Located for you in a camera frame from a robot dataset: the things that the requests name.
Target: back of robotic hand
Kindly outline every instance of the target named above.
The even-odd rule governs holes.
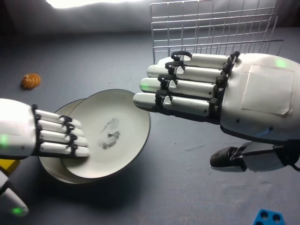
[[[90,155],[81,124],[68,116],[0,98],[0,158],[78,158]],[[29,210],[0,170],[0,211],[24,216]]]
[[[230,56],[173,52],[148,68],[134,96],[150,112],[220,125],[253,142],[217,151],[215,170],[271,171],[300,156],[300,65],[267,54]]]

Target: orange brown pastry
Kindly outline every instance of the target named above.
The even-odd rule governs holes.
[[[22,80],[24,89],[31,90],[41,83],[41,78],[37,74],[26,74]]]

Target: white plate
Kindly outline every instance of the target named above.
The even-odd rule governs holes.
[[[56,113],[60,115],[69,115],[82,101],[83,99],[71,102],[60,108]],[[59,158],[39,157],[39,160],[50,175],[65,183],[83,184],[94,181],[94,179],[81,178],[72,174],[61,164]]]
[[[70,117],[82,124],[90,157],[62,158],[64,166],[83,178],[111,175],[128,165],[142,150],[150,131],[147,111],[133,103],[134,93],[105,90],[82,101]]]

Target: metal wire basket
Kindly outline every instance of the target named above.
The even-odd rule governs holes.
[[[178,50],[208,54],[229,54],[238,50],[278,55],[283,40],[271,40],[278,19],[273,13],[275,4],[276,0],[151,4],[153,63]]]

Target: gray tabletop surface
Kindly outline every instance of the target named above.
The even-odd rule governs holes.
[[[280,56],[300,62],[300,29],[278,28]],[[82,35],[3,40],[0,98],[54,112],[69,102],[106,89],[139,92],[152,64],[149,33]],[[42,82],[20,89],[22,77]],[[260,209],[279,211],[287,225],[300,223],[300,173],[224,173],[210,168],[210,156],[245,140],[219,126],[151,113],[149,139],[122,172],[88,185],[68,185],[43,170],[37,157],[21,162],[10,176],[30,214],[0,215],[18,225],[250,225]]]

